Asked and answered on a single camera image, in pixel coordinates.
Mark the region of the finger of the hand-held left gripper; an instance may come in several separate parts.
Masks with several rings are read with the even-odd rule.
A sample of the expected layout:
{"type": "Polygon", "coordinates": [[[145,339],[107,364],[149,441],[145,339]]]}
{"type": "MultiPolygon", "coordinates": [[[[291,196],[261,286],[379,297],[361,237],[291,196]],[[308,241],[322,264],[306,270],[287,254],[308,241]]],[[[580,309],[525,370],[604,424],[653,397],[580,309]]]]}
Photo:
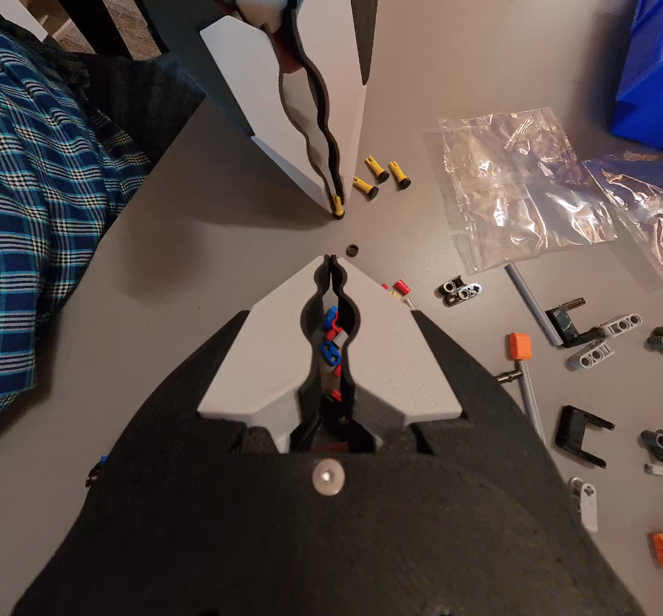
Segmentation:
{"type": "Polygon", "coordinates": [[[302,69],[290,74],[290,110],[311,160],[342,203],[352,192],[366,96],[350,0],[298,0],[290,10],[302,69]]]}
{"type": "Polygon", "coordinates": [[[333,214],[333,193],[311,160],[308,135],[285,105],[282,61],[269,28],[223,16],[200,31],[251,129],[251,139],[319,206],[333,214]]]}

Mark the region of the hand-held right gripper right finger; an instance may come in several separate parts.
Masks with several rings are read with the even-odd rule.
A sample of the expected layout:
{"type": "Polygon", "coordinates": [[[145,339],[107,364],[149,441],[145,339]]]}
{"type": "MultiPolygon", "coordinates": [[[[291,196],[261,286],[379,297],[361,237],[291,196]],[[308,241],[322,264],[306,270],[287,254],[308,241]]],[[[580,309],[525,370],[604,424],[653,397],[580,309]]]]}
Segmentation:
{"type": "Polygon", "coordinates": [[[346,335],[341,400],[331,418],[349,452],[373,453],[388,433],[412,424],[461,419],[463,407],[415,311],[336,255],[331,285],[346,335]]]}

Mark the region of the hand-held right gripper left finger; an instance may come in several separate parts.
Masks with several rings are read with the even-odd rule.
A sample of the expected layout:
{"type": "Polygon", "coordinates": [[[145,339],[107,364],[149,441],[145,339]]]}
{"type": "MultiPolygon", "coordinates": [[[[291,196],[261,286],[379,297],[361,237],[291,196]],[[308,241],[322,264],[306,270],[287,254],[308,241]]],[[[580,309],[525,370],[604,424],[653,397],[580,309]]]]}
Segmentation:
{"type": "Polygon", "coordinates": [[[321,338],[329,257],[318,256],[249,310],[212,378],[198,414],[266,429],[277,450],[311,421],[319,400],[321,338]]]}

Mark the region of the grey lego axle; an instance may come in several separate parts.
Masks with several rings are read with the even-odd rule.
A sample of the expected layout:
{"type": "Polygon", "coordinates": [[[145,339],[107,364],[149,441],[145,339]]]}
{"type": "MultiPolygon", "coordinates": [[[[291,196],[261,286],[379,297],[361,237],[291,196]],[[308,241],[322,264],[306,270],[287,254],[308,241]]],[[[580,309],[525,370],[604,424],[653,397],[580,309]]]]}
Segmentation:
{"type": "Polygon", "coordinates": [[[531,374],[526,360],[518,360],[518,369],[521,372],[522,397],[525,404],[525,410],[529,420],[534,427],[542,443],[546,445],[545,430],[541,421],[538,405],[535,397],[535,390],[532,383],[531,374]]]}
{"type": "Polygon", "coordinates": [[[559,332],[555,329],[547,313],[539,304],[538,300],[532,293],[530,287],[527,285],[518,268],[515,266],[515,264],[509,263],[505,266],[505,271],[509,275],[510,280],[512,280],[513,284],[518,289],[521,298],[525,301],[528,309],[534,315],[536,321],[548,338],[550,344],[555,347],[561,347],[562,338],[560,337],[559,332]]]}

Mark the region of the black u-shaped lego piece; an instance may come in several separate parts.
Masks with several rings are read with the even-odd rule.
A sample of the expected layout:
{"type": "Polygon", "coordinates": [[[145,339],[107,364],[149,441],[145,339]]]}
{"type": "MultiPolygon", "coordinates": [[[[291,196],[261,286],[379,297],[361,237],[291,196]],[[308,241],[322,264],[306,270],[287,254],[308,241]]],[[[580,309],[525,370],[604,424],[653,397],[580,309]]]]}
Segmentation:
{"type": "Polygon", "coordinates": [[[586,452],[583,448],[588,426],[613,431],[615,424],[580,408],[566,405],[562,407],[554,438],[559,449],[592,466],[605,469],[607,463],[602,458],[586,452]]]}
{"type": "Polygon", "coordinates": [[[570,311],[585,305],[583,297],[579,297],[545,311],[553,328],[561,339],[565,348],[580,347],[593,341],[603,341],[607,337],[599,327],[580,333],[570,317],[570,311]]]}

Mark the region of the light grey lego beam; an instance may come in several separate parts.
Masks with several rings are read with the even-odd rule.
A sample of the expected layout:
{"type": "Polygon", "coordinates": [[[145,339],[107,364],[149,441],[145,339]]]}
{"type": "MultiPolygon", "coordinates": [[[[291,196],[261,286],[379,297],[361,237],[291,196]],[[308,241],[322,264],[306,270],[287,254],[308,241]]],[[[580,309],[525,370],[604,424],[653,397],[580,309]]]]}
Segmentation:
{"type": "Polygon", "coordinates": [[[621,336],[630,330],[634,330],[642,324],[642,317],[639,314],[632,313],[628,315],[619,315],[606,322],[599,324],[601,333],[606,338],[621,336]]]}
{"type": "Polygon", "coordinates": [[[608,346],[604,339],[598,339],[583,346],[579,351],[569,356],[566,364],[574,371],[588,370],[596,367],[614,354],[615,352],[608,346]]]}

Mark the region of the white lego beam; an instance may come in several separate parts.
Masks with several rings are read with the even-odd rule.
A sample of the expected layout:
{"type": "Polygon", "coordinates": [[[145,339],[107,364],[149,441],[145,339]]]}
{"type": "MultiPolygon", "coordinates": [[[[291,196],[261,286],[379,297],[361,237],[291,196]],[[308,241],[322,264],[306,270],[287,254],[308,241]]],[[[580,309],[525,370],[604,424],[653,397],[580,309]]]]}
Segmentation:
{"type": "Polygon", "coordinates": [[[580,520],[588,532],[599,530],[597,490],[595,486],[580,477],[568,480],[568,487],[577,505],[580,520]]]}

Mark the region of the dark cloth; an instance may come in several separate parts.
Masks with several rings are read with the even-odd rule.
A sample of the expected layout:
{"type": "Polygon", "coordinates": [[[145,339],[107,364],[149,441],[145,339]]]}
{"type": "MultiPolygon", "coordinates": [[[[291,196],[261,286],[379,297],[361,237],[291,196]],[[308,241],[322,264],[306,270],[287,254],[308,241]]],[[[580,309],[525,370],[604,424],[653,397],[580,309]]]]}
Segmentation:
{"type": "Polygon", "coordinates": [[[206,97],[171,54],[145,60],[79,54],[90,103],[156,165],[206,97]]]}

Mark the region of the clear plastic bag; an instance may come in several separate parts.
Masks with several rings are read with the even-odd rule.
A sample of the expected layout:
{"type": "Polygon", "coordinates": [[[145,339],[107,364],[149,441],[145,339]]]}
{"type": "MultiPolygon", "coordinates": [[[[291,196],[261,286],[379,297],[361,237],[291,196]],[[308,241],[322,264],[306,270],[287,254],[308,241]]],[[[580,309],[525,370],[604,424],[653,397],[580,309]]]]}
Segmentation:
{"type": "Polygon", "coordinates": [[[617,239],[604,195],[551,108],[438,125],[435,172],[467,272],[617,239]]]}
{"type": "Polygon", "coordinates": [[[662,151],[631,148],[584,161],[643,256],[662,275],[662,151]]]}

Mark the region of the blue plaid shirt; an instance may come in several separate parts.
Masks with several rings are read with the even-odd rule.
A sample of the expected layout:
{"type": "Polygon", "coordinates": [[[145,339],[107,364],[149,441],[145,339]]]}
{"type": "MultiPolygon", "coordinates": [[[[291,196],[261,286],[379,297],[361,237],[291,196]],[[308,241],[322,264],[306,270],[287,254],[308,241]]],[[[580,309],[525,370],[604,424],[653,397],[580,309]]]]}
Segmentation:
{"type": "Polygon", "coordinates": [[[40,330],[151,163],[89,102],[81,58],[1,19],[1,413],[36,384],[40,330]]]}

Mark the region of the white panel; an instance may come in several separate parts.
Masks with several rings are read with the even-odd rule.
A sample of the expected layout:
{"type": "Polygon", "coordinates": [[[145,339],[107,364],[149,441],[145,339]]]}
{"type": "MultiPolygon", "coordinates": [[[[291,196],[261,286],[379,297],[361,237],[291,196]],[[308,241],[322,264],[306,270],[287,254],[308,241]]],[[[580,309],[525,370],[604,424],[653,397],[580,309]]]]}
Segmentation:
{"type": "Polygon", "coordinates": [[[29,31],[40,42],[43,42],[48,36],[46,29],[30,14],[20,0],[1,0],[1,16],[29,31]]]}

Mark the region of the blue plastic bin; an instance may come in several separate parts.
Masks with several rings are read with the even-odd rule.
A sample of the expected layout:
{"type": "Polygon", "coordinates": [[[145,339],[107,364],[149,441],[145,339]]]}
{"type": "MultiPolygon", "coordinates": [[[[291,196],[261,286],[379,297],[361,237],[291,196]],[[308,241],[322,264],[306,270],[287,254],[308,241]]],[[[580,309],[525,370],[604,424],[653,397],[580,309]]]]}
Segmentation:
{"type": "Polygon", "coordinates": [[[638,0],[611,132],[662,149],[662,0],[638,0]]]}

